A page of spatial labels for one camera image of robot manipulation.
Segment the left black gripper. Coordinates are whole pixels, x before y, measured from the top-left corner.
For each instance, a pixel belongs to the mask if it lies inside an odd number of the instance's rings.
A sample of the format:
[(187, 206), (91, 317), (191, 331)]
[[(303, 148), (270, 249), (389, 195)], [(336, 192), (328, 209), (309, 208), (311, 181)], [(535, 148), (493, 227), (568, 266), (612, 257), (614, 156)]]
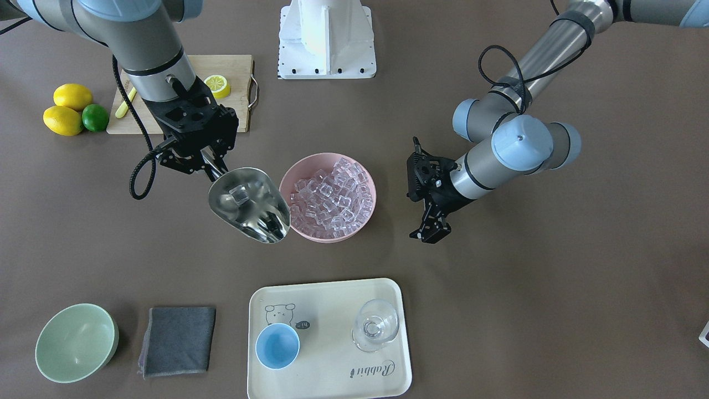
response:
[(461, 164), (448, 157), (433, 156), (413, 137), (414, 152), (406, 161), (408, 192), (413, 202), (424, 202), (422, 222), (410, 233), (424, 243), (437, 243), (451, 233), (446, 216), (458, 211), (473, 200), (464, 197), (454, 187), (451, 172), (459, 171)]

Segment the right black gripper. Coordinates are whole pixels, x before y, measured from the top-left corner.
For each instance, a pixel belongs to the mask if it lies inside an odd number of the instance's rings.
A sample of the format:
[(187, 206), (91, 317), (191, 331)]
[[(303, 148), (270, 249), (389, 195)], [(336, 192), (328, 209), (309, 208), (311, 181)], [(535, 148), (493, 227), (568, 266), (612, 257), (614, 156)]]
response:
[(235, 147), (239, 120), (235, 109), (217, 103), (200, 78), (188, 90), (178, 79), (180, 95), (165, 102), (145, 101), (165, 141), (157, 146), (160, 166), (185, 174), (205, 170), (211, 182), (229, 172), (223, 157)]

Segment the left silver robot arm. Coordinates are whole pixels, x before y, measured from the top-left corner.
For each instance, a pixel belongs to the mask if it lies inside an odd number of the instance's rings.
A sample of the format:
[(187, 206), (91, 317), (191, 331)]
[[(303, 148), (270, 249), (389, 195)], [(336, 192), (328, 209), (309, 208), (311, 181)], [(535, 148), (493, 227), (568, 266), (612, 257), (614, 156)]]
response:
[(419, 227), (410, 233), (423, 243), (436, 243), (451, 232), (448, 215), (521, 175), (556, 170), (577, 159), (582, 149), (578, 130), (570, 124), (544, 123), (528, 108), (563, 68), (592, 45), (596, 35), (615, 22), (627, 21), (681, 28), (706, 28), (706, 1), (570, 1), (547, 32), (517, 60), (504, 47), (512, 70), (488, 79), (481, 99), (466, 99), (451, 124), (472, 148), (453, 160), (433, 156), (413, 138), (406, 162), (407, 197), (423, 202)]

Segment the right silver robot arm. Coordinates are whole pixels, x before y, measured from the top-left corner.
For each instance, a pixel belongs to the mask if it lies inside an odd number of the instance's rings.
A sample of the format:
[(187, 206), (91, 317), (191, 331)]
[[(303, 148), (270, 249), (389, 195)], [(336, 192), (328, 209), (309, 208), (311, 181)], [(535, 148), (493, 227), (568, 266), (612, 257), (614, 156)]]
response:
[(238, 117), (193, 70), (175, 22), (200, 15), (202, 1), (3, 1), (2, 20), (28, 17), (108, 47), (162, 129), (150, 159), (215, 181), (228, 170)]

